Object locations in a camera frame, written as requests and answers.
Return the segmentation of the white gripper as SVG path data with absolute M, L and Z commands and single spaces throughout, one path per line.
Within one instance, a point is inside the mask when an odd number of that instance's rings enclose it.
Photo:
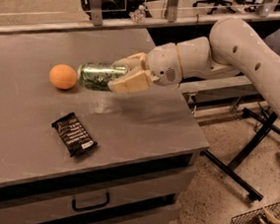
M 126 67 L 131 72 L 109 81 L 108 87 L 114 93 L 133 94 L 147 90 L 152 83 L 162 86 L 178 84 L 182 78 L 182 71 L 176 48 L 177 46 L 170 42 L 155 47 L 148 55 L 139 52 L 116 60 L 113 62 L 114 66 Z

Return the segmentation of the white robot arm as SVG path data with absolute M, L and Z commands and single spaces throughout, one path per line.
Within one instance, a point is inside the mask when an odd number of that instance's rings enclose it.
M 155 47 L 116 61 L 126 74 L 108 82 L 120 94 L 144 91 L 152 84 L 174 85 L 190 77 L 228 78 L 241 72 L 280 118 L 280 56 L 238 18 L 218 21 L 210 35 Z

